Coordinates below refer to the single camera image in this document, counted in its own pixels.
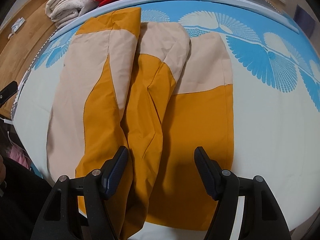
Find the beige and orange jacket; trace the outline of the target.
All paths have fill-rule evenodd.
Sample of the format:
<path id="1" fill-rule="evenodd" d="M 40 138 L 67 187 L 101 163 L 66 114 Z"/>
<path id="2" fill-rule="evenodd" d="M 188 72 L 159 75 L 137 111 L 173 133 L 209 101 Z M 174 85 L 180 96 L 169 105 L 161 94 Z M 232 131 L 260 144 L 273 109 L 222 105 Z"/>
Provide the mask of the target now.
<path id="1" fill-rule="evenodd" d="M 216 202 L 194 162 L 201 146 L 222 168 L 234 152 L 233 77 L 220 34 L 190 37 L 177 22 L 142 22 L 139 7 L 87 20 L 72 37 L 47 132 L 53 180 L 129 161 L 107 205 L 117 236 L 145 222 L 206 231 Z"/>

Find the purple box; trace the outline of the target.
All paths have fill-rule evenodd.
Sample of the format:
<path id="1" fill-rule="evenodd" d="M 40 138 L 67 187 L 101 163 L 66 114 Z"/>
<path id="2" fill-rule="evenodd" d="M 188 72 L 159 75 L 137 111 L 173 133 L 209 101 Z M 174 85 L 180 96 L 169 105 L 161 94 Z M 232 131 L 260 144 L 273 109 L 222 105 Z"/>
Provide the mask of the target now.
<path id="1" fill-rule="evenodd" d="M 304 34 L 310 38 L 313 35 L 316 22 L 315 20 L 299 5 L 296 6 L 294 21 L 299 25 Z"/>

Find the white charger on floor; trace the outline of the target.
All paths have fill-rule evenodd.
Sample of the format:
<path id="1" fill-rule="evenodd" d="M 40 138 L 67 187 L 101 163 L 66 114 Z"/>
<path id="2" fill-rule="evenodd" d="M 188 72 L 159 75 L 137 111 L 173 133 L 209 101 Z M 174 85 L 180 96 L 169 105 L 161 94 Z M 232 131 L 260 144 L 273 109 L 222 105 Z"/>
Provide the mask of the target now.
<path id="1" fill-rule="evenodd" d="M 8 39 L 11 39 L 12 36 L 14 36 L 20 27 L 24 24 L 25 19 L 23 17 L 20 17 L 16 20 L 16 22 L 11 26 L 11 33 L 8 35 Z"/>

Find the pink plastic bag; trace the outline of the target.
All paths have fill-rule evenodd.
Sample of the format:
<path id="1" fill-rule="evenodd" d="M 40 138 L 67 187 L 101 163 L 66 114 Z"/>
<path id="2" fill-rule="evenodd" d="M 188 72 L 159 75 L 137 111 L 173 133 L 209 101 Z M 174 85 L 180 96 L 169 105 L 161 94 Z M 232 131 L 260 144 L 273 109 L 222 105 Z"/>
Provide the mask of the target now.
<path id="1" fill-rule="evenodd" d="M 9 150 L 9 158 L 27 169 L 30 169 L 31 167 L 31 159 L 28 157 L 25 150 L 16 144 L 12 144 L 11 149 Z"/>

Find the cream folded blanket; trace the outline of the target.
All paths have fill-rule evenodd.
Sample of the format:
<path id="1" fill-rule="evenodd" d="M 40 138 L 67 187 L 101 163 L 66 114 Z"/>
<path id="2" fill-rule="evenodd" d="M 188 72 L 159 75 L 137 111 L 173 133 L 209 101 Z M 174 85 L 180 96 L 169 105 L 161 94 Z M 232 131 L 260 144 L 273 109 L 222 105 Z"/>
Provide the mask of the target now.
<path id="1" fill-rule="evenodd" d="M 97 7 L 96 0 L 48 0 L 45 14 L 57 29 L 61 29 Z"/>

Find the blue white patterned bed sheet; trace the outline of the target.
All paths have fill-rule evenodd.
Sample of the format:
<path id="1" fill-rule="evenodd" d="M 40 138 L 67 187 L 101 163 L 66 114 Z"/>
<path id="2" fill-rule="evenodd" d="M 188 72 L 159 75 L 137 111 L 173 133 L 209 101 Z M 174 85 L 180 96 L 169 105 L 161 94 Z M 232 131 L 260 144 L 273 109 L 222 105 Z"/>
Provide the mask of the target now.
<path id="1" fill-rule="evenodd" d="M 231 168 L 220 166 L 220 199 L 208 230 L 145 222 L 127 239 L 302 238 L 319 218 L 319 57 L 293 20 L 246 0 L 119 0 L 53 34 L 11 110 L 44 179 L 57 181 L 47 168 L 47 132 L 72 37 L 90 18 L 135 7 L 142 22 L 177 22 L 190 37 L 220 34 L 232 63 L 234 152 Z"/>

